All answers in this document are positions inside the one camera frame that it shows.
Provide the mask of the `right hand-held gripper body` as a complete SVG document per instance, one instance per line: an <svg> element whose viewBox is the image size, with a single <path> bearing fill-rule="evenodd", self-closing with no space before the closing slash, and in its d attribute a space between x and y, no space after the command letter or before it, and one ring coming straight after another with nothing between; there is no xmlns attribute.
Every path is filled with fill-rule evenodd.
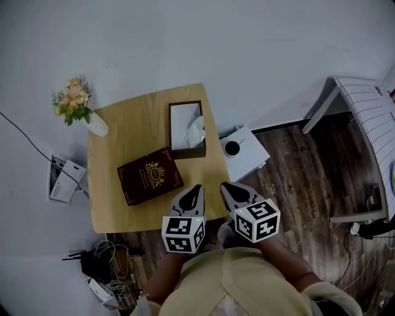
<svg viewBox="0 0 395 316"><path fill-rule="evenodd" d="M252 243L278 233L281 213L271 199L253 204L238 204L238 208L229 213L235 232Z"/></svg>

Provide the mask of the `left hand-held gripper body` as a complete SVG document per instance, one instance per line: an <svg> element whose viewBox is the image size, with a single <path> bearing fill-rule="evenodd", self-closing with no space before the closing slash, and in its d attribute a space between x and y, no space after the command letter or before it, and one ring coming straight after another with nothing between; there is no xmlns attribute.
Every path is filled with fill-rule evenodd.
<svg viewBox="0 0 395 316"><path fill-rule="evenodd" d="M194 254L205 237L205 213L170 214L163 217L162 239L167 252Z"/></svg>

